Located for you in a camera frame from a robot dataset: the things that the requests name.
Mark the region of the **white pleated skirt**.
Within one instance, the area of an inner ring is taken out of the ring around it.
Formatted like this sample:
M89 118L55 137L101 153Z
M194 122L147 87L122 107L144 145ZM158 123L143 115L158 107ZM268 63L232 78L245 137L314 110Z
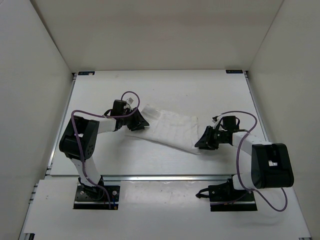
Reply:
M196 116L158 109L147 104L141 115L149 123L143 130L126 130L125 135L200 155L195 144L199 140L199 119Z

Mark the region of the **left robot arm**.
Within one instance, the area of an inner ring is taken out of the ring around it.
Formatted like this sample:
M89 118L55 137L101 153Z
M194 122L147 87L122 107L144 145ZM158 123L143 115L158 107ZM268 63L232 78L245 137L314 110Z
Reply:
M101 198L105 192L102 176L93 160L98 135L116 132L123 126L135 132L144 130L150 124L137 106L132 108L130 102L117 99L103 115L83 110L72 111L62 134L59 150L75 165L80 184L87 188L87 193L93 199Z

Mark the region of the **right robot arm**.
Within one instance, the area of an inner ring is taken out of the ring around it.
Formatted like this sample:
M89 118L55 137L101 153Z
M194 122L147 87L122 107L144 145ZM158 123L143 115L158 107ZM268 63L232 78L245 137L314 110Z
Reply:
M236 174L224 187L224 195L236 200L242 190L289 188L294 174L287 146L261 140L249 130L240 129L240 119L234 115L216 116L214 126L207 126L194 145L201 150L214 151L221 144L229 144L236 151Z

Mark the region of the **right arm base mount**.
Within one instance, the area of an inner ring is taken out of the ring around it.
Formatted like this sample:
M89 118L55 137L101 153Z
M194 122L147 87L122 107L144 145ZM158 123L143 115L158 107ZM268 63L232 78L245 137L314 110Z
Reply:
M258 210L253 192L236 190L233 181L209 185L196 195L198 199L209 199L211 212L255 212Z

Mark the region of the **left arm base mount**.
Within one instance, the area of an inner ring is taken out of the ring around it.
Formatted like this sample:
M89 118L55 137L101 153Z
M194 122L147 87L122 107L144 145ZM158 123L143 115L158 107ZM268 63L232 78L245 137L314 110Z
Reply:
M85 190L80 184L77 185L75 192L73 209L75 210L111 210L119 209L120 185L105 185L104 188L109 194L99 189L98 192Z

